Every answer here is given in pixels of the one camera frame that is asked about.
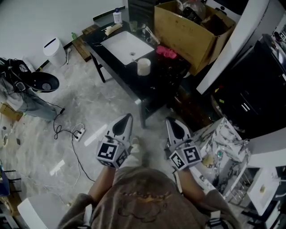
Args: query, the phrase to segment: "pink cloth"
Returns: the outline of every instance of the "pink cloth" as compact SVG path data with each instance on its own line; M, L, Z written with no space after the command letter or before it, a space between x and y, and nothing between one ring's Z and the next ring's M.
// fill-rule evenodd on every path
M163 54L164 57L171 58L171 59L175 59L177 57L177 53L173 49L166 48L161 45L157 47L156 53Z

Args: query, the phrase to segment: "white cable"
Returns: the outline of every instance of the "white cable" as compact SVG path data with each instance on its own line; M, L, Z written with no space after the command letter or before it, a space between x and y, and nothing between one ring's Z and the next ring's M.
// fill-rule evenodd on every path
M76 125L74 126L74 128L72 129L72 131L71 131L72 133L73 133L74 129L75 129L78 125L83 125L83 126L84 126L83 123L76 124ZM76 182L75 182L73 185L66 185L66 186L42 184L42 183L40 183L39 181L36 181L35 179L30 178L30 177L24 175L24 174L23 174L22 172L20 172L20 171L17 171L17 172L18 172L21 176L23 176L23 177L29 179L34 185L42 186L42 187L44 187L48 192L51 192L51 193L57 195L57 196L60 198L60 200L62 201L62 203L65 204L59 194L50 191L49 189L47 189L47 187L57 187L57 188L74 187L74 186L77 184L77 182L79 181L79 179L80 179L80 163L79 163L78 160L77 160L77 166L78 166L78 169L79 169L79 176L78 176L78 178L76 179Z

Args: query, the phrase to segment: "sink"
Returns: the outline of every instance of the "sink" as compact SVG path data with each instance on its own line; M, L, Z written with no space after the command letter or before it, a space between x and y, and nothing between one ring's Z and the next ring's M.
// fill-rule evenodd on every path
M133 59L139 59L154 50L154 48L127 31L108 38L101 44L124 65L130 64Z

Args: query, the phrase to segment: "black cable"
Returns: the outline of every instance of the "black cable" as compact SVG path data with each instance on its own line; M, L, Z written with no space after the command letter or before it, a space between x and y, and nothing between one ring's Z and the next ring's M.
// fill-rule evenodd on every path
M71 133L72 136L74 136L76 139L78 139L78 136L75 135L75 132L79 132L80 131L74 131L74 132L71 132L69 130L66 130L66 129L62 129L62 125L58 125L57 128L55 129L55 120L57 119L57 117L59 115L61 115L63 113L63 110L61 110L61 112L54 118L54 124L53 124L53 127L54 127L54 132L55 132L55 135L54 135L54 139L57 140L58 139L58 134L60 132L63 132L63 131L66 131L66 132L69 132Z
M63 113L64 110L65 110L65 109L63 108L63 109L60 111L60 113L54 118L54 124L53 124L54 132L55 132L54 139L55 139L55 140L58 139L58 134L59 134L60 132L66 131L66 132L71 133L71 144L72 144L73 152L74 152L75 155L76 155L77 161L78 161L79 165L81 166L81 169L82 169L83 172L85 173L86 177L87 177L89 180L95 182L95 181L92 180L92 179L88 176L88 174L85 172L85 170L84 170L84 168L83 168L83 166L82 166L82 164L81 164L81 162L80 162L80 159L79 159L79 157L78 157L78 155L77 155L77 153L76 153L75 146L74 146L74 144L73 144L73 137L75 137L76 139L78 139L78 136L76 136L75 133L78 132L78 133L81 134L81 132L80 132L80 131L71 132L71 131L69 131L69 130L62 129L62 125L58 125L58 127L55 129L55 120L57 119L57 117L58 117L59 115L61 115L61 114Z
M74 144L73 144L73 138L72 138L72 136L71 136L71 144L72 144L73 152L74 152L75 155L76 155L77 161L78 161L78 163L80 164L81 169L82 169L83 172L85 173L86 177L87 177L89 180L95 182L95 181L92 180L92 179L88 176L88 174L85 172L85 170L84 170L84 168L83 168L83 166L82 166L82 164L81 164L81 162L80 162L80 160L79 160L79 157L78 157L78 155L77 155L77 153L76 153L75 146L74 146Z

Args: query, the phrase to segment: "white bottle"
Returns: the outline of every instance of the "white bottle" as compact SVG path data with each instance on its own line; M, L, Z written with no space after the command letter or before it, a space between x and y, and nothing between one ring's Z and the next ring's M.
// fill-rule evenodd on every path
M115 24L122 23L121 12L119 12L118 8L115 9L115 12L113 13L113 18Z

